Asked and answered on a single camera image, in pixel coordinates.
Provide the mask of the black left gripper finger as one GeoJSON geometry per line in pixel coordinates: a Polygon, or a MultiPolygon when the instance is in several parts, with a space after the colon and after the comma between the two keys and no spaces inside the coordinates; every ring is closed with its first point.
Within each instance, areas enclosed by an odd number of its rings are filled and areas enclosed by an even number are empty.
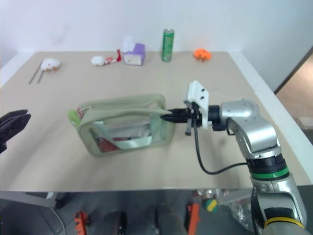
{"type": "Polygon", "coordinates": [[[7,142],[21,132],[29,122],[31,116],[19,116],[6,122],[0,122],[0,152],[7,149],[7,142]]]}
{"type": "Polygon", "coordinates": [[[26,115],[26,116],[31,116],[30,113],[28,113],[28,110],[15,110],[15,111],[11,111],[5,115],[3,115],[1,118],[0,118],[0,121],[1,122],[6,122],[8,120],[10,120],[11,118],[16,118],[16,117],[19,117],[19,116],[23,116],[23,115],[26,115]]]}

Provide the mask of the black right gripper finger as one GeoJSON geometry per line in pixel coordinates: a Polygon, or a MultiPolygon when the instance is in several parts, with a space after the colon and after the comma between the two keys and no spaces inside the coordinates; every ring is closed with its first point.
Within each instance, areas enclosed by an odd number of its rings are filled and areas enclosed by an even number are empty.
{"type": "Polygon", "coordinates": [[[161,119],[171,122],[171,123],[187,123],[188,122],[188,116],[181,116],[181,115],[174,115],[174,114],[162,115],[161,119]]]}
{"type": "Polygon", "coordinates": [[[188,108],[175,108],[168,111],[170,116],[188,116],[188,108]]]}

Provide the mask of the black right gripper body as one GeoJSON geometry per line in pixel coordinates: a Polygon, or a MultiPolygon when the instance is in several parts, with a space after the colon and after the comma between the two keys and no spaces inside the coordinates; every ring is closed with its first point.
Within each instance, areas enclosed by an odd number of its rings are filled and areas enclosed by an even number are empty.
{"type": "Polygon", "coordinates": [[[196,102],[184,100],[187,106],[187,127],[185,135],[190,136],[193,128],[202,126],[202,114],[200,113],[200,106],[196,102]]]}

